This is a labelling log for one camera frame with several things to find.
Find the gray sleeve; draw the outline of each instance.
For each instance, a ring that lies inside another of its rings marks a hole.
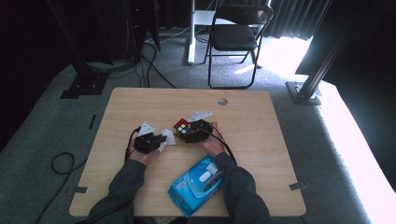
[[[108,187],[108,194],[92,209],[88,220],[99,218],[103,213],[116,210],[103,216],[95,223],[134,223],[134,196],[143,186],[146,165],[128,160],[116,174]]]
[[[224,173],[224,202],[233,223],[275,223],[247,170],[237,166],[225,152],[216,157],[216,165]]]

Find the table top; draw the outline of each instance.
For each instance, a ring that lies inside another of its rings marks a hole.
[[[268,92],[143,88],[116,88],[112,92],[78,183],[88,191],[75,193],[70,214],[87,216],[108,194],[108,185],[123,165],[132,130],[145,121],[156,129],[155,134],[172,130],[180,119],[188,119],[195,111],[213,113],[205,120],[218,122],[238,165],[255,178],[257,193],[272,216],[304,214],[300,190],[290,189],[297,180]],[[181,141],[154,155],[146,170],[145,184],[134,200],[135,215],[183,216],[167,191],[204,156],[203,149]],[[194,216],[228,216],[222,190]]]

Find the rubik's cube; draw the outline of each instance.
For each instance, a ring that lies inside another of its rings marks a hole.
[[[181,119],[177,124],[175,124],[173,132],[178,138],[184,139],[184,135],[189,131],[190,128],[191,124],[188,121]]]

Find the chair leg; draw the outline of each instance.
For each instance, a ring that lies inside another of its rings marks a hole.
[[[254,78],[255,78],[255,76],[256,76],[256,68],[257,68],[257,60],[255,60],[255,63],[254,63],[253,75],[252,75],[251,81],[250,81],[250,83],[249,83],[248,85],[246,85],[246,86],[230,86],[230,87],[227,87],[227,86],[217,86],[217,87],[215,87],[215,86],[213,86],[213,85],[211,84],[211,75],[212,75],[212,46],[209,46],[209,71],[208,71],[208,76],[207,76],[207,84],[208,84],[209,87],[210,87],[211,89],[213,89],[213,90],[244,90],[244,89],[249,88],[251,85],[253,85]]]
[[[211,78],[211,75],[212,75],[212,43],[208,42],[207,44],[208,44],[207,45],[208,49],[206,49],[206,51],[209,50],[209,69],[208,69],[208,72],[207,72],[207,85],[211,89],[214,89],[214,87],[212,86],[212,84],[210,82],[210,78]]]
[[[254,82],[254,78],[256,76],[256,70],[257,70],[257,63],[258,63],[258,60],[259,60],[259,55],[260,55],[260,49],[261,48],[262,48],[262,36],[260,37],[260,40],[259,40],[259,46],[257,48],[257,55],[253,59],[255,61],[254,62],[254,68],[253,68],[253,75],[251,77],[250,84],[248,84],[247,87],[250,87],[253,84],[253,82]]]
[[[245,57],[244,57],[244,59],[242,59],[242,62],[241,63],[244,63],[245,62],[245,59],[248,57],[248,54],[251,52],[251,50],[250,51],[248,51],[246,54],[245,54]]]
[[[207,57],[207,51],[209,50],[209,45],[210,45],[210,36],[207,39],[207,45],[206,45],[206,52],[205,52],[205,57],[204,57],[204,63],[206,63],[206,57]]]

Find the blue box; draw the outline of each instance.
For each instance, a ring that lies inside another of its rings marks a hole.
[[[222,187],[223,173],[214,161],[209,155],[203,157],[168,190],[185,217],[190,217]]]

